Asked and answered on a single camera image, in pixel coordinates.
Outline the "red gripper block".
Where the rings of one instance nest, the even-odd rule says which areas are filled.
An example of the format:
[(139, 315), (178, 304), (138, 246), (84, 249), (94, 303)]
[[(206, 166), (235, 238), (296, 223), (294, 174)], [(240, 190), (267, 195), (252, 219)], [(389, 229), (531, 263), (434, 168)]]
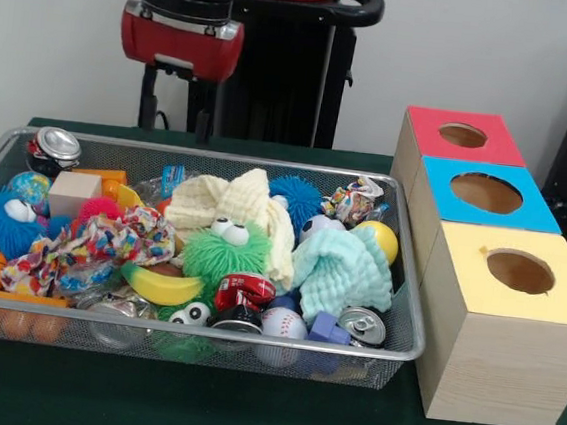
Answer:
[(121, 17), (121, 44), (127, 58), (146, 64), (141, 83), (138, 126), (154, 129), (157, 68), (175, 68), (196, 77), (189, 83), (186, 130), (198, 144), (212, 135), (216, 85), (228, 80), (244, 44), (243, 24), (212, 26), (154, 12), (142, 0), (128, 0)]

